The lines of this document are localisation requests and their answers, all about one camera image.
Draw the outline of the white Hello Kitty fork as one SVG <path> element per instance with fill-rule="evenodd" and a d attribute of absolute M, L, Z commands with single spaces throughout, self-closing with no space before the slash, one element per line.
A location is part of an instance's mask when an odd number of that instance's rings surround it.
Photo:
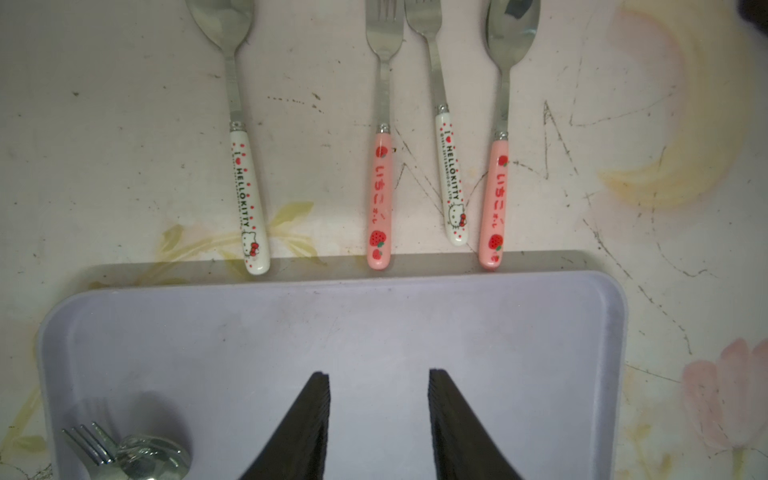
<path fill-rule="evenodd" d="M 409 26 L 425 39 L 428 48 L 445 233 L 452 245 L 463 246 L 468 241 L 466 202 L 437 45 L 437 34 L 442 26 L 441 2 L 406 0 L 405 13 Z"/>

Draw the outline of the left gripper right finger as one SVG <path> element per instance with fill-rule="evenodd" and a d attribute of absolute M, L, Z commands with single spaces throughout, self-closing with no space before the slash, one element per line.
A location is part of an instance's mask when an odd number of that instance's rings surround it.
<path fill-rule="evenodd" d="M 521 479 L 447 371 L 429 371 L 428 403 L 439 479 Z"/>

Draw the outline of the cow pattern handle fork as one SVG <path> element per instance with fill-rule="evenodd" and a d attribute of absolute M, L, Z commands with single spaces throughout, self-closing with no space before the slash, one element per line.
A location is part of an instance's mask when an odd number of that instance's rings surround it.
<path fill-rule="evenodd" d="M 117 461 L 117 443 L 97 422 L 61 430 L 92 480 L 128 480 Z"/>

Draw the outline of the cow pattern handle spoon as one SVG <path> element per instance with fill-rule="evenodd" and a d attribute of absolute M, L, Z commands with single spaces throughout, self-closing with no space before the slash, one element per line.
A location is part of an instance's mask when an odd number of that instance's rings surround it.
<path fill-rule="evenodd" d="M 166 438 L 129 435 L 118 444 L 117 463 L 129 479 L 184 479 L 191 456 Z"/>

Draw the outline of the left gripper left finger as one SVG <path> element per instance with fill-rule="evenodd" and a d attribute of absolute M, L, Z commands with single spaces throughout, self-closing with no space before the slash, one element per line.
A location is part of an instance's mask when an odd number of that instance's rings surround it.
<path fill-rule="evenodd" d="M 322 479 L 330 403 L 329 376 L 314 372 L 241 479 Z"/>

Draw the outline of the white Hello Kitty spoon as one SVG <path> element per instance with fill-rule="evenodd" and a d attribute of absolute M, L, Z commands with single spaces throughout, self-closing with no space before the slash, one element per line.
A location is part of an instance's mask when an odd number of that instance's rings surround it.
<path fill-rule="evenodd" d="M 235 59 L 252 26 L 254 3 L 247 0 L 187 0 L 186 5 L 197 26 L 224 57 L 230 154 L 244 264 L 248 273 L 262 275 L 270 269 L 271 253 Z"/>

